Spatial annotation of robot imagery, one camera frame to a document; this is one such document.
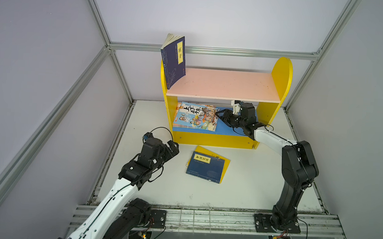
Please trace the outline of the yellow cartoon book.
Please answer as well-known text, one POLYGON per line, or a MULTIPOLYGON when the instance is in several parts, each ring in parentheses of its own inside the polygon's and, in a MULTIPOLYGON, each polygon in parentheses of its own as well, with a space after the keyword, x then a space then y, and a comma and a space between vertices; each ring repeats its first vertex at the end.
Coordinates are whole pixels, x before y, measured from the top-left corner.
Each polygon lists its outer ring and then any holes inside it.
POLYGON ((223 181, 223 178, 224 178, 224 176, 225 176, 225 174, 226 174, 226 171, 227 171, 227 169, 228 169, 228 167, 229 167, 229 164, 230 164, 231 160, 229 160, 228 158, 225 158, 225 157, 223 157, 223 156, 220 156, 219 154, 216 154, 216 153, 214 153, 214 152, 212 152, 212 151, 210 151, 210 150, 208 150, 208 149, 206 149, 206 148, 204 148, 204 147, 201 147, 201 146, 197 146, 194 152, 200 152, 200 153, 202 153, 202 154, 206 154, 206 155, 209 155, 209 156, 212 156, 212 157, 218 157, 218 158, 221 158, 221 159, 224 159, 224 160, 225 160, 224 171, 223 171, 222 179, 221 179, 221 182, 222 182, 222 181, 223 181))

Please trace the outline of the light blue comic book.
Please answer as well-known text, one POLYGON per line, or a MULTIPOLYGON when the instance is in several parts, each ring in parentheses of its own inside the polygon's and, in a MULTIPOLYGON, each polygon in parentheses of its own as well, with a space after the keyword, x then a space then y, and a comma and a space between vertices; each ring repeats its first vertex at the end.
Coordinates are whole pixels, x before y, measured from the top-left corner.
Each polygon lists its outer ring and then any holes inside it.
POLYGON ((219 109, 213 105, 199 105, 188 102, 178 103, 173 127, 202 129, 215 132, 218 118, 215 113, 219 109))

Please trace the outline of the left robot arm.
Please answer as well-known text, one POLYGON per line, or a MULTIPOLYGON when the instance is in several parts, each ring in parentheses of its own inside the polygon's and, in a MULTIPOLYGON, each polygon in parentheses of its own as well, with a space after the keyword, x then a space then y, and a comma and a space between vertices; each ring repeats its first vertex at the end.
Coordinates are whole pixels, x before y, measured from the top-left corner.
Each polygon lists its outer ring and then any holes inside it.
POLYGON ((93 213, 67 238, 57 239, 122 239, 133 228, 148 225, 152 206, 135 196, 155 171, 178 154, 178 143, 170 140, 164 144, 146 133, 141 152, 122 167, 93 213))

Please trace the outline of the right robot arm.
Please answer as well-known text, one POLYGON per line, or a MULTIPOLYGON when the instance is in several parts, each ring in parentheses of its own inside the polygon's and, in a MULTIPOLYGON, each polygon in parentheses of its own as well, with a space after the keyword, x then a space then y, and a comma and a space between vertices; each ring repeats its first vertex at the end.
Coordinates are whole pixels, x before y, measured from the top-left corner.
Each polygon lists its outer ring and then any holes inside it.
POLYGON ((245 136, 270 147, 282 158, 284 186, 273 206, 271 223, 276 231, 285 231, 297 221, 299 202, 319 175, 311 145, 307 141, 295 141, 274 133, 273 126, 257 120, 252 103, 234 100, 231 106, 232 109, 217 111, 217 118, 232 129, 242 129, 245 136))

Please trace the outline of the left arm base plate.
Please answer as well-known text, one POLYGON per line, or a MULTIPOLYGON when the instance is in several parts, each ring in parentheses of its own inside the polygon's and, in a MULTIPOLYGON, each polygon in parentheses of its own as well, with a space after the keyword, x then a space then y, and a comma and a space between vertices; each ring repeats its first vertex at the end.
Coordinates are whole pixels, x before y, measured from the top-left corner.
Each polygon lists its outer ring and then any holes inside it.
POLYGON ((164 228, 167 217, 167 211, 165 210, 149 210, 146 211, 143 216, 141 222, 138 224, 140 228, 164 228))

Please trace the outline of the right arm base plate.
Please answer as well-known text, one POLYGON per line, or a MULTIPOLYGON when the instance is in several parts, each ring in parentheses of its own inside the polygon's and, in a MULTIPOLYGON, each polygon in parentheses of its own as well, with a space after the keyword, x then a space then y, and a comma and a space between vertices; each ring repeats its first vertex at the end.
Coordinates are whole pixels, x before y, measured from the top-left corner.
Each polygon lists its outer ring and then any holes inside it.
POLYGON ((289 234, 300 234, 301 230, 297 219, 283 221, 274 214, 257 213, 254 214, 255 228, 258 233, 278 233, 287 232, 289 234))

